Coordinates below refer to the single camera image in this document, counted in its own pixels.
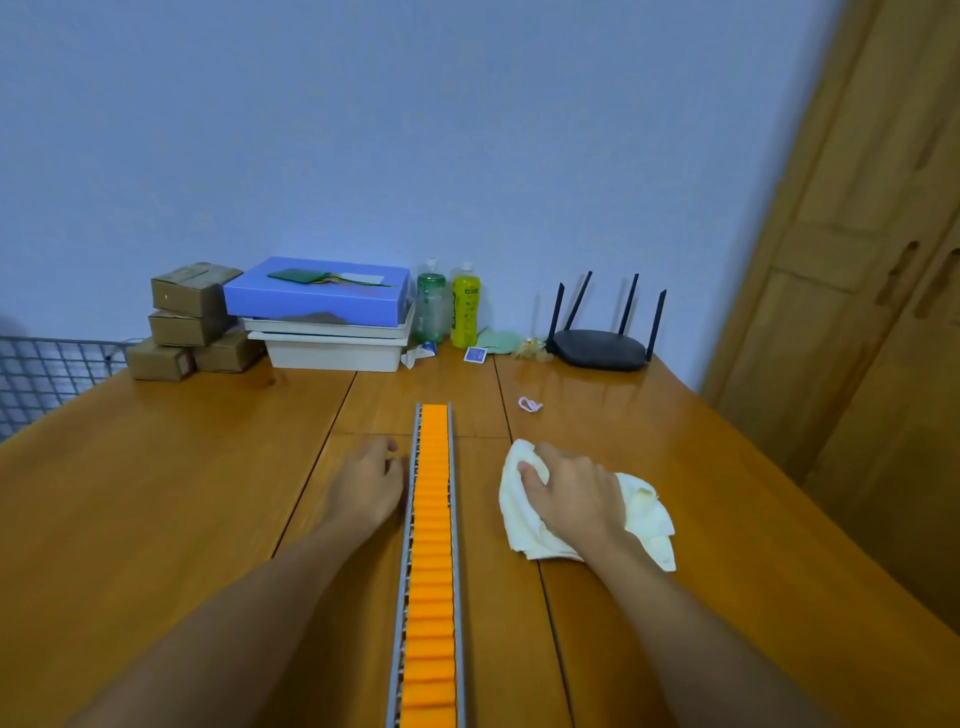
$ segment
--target router antenna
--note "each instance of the router antenna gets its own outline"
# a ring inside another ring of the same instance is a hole
[[[623,309],[623,318],[620,319],[620,331],[616,334],[617,336],[623,336],[623,332],[627,328],[627,319],[630,317],[630,304],[634,302],[634,291],[636,291],[636,279],[640,277],[639,273],[634,273],[634,284],[630,286],[630,295],[627,296],[627,305]]]
[[[553,347],[553,334],[557,331],[557,319],[560,318],[560,304],[564,300],[564,285],[561,283],[557,291],[557,302],[553,306],[553,321],[550,322],[550,335],[546,337],[546,350]]]
[[[573,302],[573,310],[570,311],[570,318],[566,320],[566,326],[564,327],[564,331],[569,330],[570,327],[573,326],[573,317],[577,315],[577,309],[580,308],[580,301],[584,297],[584,291],[587,290],[587,284],[590,282],[590,276],[592,275],[593,275],[593,271],[587,271],[587,277],[584,278],[584,285],[580,289],[580,294],[577,296],[577,300]]]
[[[647,344],[647,362],[654,358],[654,342],[657,341],[657,329],[660,328],[660,315],[663,313],[663,302],[666,301],[666,288],[660,291],[660,300],[657,301],[657,314],[654,316],[654,327],[650,330],[650,343]]]

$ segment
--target small blue card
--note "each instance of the small blue card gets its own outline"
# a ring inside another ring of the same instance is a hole
[[[483,364],[487,358],[487,350],[480,347],[470,347],[464,355],[464,361],[471,361],[474,364]]]

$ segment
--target wire rack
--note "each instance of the wire rack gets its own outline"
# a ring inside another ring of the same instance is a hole
[[[125,369],[133,343],[0,336],[0,442]]]

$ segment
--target blue box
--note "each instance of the blue box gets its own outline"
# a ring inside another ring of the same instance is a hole
[[[268,276],[286,268],[335,273],[364,282],[386,283],[389,288],[357,283],[294,283]],[[398,327],[406,319],[409,287],[410,271],[406,268],[268,257],[224,285],[224,298],[231,316],[282,319],[330,313],[355,326]]]

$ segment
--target yellow bottle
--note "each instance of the yellow bottle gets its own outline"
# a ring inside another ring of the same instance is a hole
[[[477,305],[480,304],[480,279],[473,274],[473,263],[464,263],[453,279],[453,327],[450,342],[457,349],[477,343]]]

